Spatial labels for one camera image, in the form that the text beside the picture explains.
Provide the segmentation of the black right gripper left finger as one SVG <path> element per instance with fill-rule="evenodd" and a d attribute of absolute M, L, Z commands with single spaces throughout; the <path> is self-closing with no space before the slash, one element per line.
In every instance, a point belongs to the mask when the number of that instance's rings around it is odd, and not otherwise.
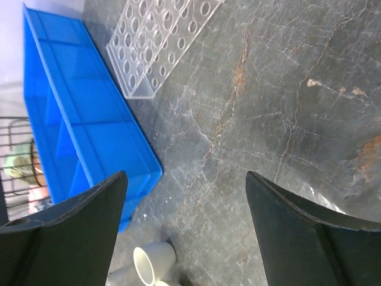
<path fill-rule="evenodd" d="M 1 285 L 105 285 L 127 191 L 117 172 L 1 226 Z"/>

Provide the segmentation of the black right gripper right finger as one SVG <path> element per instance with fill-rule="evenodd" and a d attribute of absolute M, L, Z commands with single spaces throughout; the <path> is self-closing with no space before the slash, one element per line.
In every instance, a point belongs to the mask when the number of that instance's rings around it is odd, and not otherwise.
<path fill-rule="evenodd" d="M 254 171 L 246 197 L 268 285 L 380 285 L 380 224 L 298 196 Z"/>

